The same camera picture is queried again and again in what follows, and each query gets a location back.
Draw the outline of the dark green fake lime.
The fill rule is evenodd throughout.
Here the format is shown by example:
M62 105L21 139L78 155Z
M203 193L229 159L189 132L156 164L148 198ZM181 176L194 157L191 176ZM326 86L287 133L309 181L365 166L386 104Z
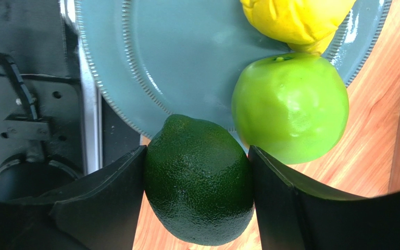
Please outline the dark green fake lime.
M216 123L169 116L147 147L144 190L155 215L185 242L219 246L238 238L254 212L249 160Z

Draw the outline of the yellow fake fruit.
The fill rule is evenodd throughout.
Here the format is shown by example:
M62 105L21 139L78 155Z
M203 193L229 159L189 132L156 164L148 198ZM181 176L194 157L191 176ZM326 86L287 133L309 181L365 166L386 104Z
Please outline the yellow fake fruit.
M296 52L322 55L355 0L241 0L248 22Z

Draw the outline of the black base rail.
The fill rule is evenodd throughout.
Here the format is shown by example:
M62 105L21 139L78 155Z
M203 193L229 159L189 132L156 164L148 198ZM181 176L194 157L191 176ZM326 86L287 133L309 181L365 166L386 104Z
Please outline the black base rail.
M81 42L68 1L0 1L0 204L140 203L134 149L98 164Z

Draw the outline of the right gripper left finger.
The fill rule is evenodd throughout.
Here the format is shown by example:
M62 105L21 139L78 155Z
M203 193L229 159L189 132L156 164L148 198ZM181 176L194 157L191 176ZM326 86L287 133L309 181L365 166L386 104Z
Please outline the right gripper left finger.
M0 171L0 249L132 249L146 147L76 179L59 163Z

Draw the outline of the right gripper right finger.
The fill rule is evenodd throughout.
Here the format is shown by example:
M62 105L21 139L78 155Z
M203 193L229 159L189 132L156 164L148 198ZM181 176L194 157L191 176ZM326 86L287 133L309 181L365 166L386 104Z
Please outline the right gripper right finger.
M400 191L366 198L343 192L251 146L263 249L400 249Z

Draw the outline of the green fake apple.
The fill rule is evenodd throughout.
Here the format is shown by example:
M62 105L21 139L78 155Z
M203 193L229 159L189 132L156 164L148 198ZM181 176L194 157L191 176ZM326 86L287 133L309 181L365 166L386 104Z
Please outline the green fake apple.
M236 132L286 165L320 158L341 140L349 99L336 68L305 53L272 56L249 64L232 94Z

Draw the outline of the grey-blue round plate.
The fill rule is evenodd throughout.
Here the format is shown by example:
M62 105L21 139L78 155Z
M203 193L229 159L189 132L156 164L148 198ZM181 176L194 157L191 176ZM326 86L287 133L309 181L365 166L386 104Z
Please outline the grey-blue round plate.
M237 133L231 95L250 63L290 52L239 1L75 1L82 53L105 101L151 138L171 114Z

